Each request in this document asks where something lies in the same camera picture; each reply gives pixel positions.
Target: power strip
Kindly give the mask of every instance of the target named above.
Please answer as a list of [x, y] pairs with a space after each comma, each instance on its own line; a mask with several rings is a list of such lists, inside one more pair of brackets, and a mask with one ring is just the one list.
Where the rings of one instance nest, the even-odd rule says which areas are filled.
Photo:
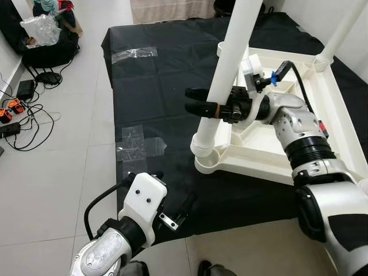
[[21, 124], [19, 122], [14, 122], [9, 125], [4, 125], [0, 127], [0, 139], [15, 135], [21, 132]]

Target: black tablecloth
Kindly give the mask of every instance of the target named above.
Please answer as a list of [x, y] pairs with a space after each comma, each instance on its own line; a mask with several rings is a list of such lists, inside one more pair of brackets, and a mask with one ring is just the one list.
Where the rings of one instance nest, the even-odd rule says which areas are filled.
[[[217, 64], [217, 44], [223, 41], [228, 18], [187, 20], [110, 28], [102, 47], [114, 97], [116, 143], [122, 128], [143, 126], [145, 139], [160, 137], [164, 154], [145, 159], [148, 171], [161, 170], [168, 185], [164, 212], [173, 214], [187, 195], [198, 200], [178, 233], [161, 228], [156, 242], [219, 231], [296, 215], [293, 187], [230, 172], [200, 174], [189, 145], [199, 118], [187, 114], [184, 90], [209, 87]], [[250, 46], [315, 55], [323, 45], [296, 28], [284, 13], [259, 18]], [[112, 64], [112, 54], [132, 48], [156, 47], [157, 56], [127, 58]], [[335, 58], [332, 70], [367, 156], [368, 85]], [[117, 161], [117, 181], [124, 161]], [[118, 209], [126, 189], [117, 193]]]

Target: white pole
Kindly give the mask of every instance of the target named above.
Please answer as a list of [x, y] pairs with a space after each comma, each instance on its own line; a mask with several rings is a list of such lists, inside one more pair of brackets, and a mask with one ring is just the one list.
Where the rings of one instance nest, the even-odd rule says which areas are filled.
[[[225, 36], [224, 49], [218, 60], [207, 101], [224, 105], [251, 37], [262, 0], [237, 0]], [[190, 149], [197, 156], [212, 152], [218, 119], [202, 118]]]
[[334, 62], [333, 56], [335, 55], [341, 43], [349, 33], [351, 27], [354, 25], [359, 15], [363, 11], [364, 6], [368, 3], [368, 0], [355, 0], [351, 1], [351, 3], [356, 4], [355, 6], [352, 7], [350, 11], [347, 12], [346, 16], [342, 19], [340, 25], [327, 42], [323, 51], [316, 56], [317, 61], [327, 63]]

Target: transparent tape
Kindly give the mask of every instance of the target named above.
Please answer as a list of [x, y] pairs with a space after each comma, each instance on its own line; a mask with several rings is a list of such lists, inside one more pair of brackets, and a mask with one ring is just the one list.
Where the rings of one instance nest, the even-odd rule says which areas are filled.
[[59, 41], [61, 29], [54, 16], [42, 14], [20, 22], [29, 37], [33, 37], [40, 46], [51, 46]]
[[111, 56], [112, 64], [127, 58], [147, 58], [149, 56], [157, 56], [156, 47], [144, 47], [137, 49], [129, 49]]
[[122, 177], [130, 172], [147, 172], [147, 157], [164, 154], [167, 147], [160, 137], [144, 139], [143, 126], [130, 126], [121, 129], [122, 142], [116, 143], [116, 160], [122, 162]]

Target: white plastic base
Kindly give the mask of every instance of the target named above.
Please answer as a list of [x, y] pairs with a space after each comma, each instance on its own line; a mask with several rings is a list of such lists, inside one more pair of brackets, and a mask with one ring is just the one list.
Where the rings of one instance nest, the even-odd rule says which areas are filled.
[[[255, 53], [260, 58], [265, 77], [271, 76], [271, 72], [276, 71], [284, 60], [294, 62], [316, 116], [327, 128], [332, 150], [345, 162], [357, 181], [368, 178], [367, 162], [330, 66], [326, 64], [325, 70], [321, 71], [315, 66], [316, 57], [311, 55], [250, 48], [250, 55]], [[292, 71], [277, 87], [267, 86], [266, 93], [268, 91], [295, 94], [302, 98]], [[274, 127], [257, 121], [246, 129], [242, 123], [229, 125], [221, 121], [213, 151], [208, 157], [196, 156], [195, 167], [203, 174], [224, 170], [293, 184], [292, 169], [276, 138]]]

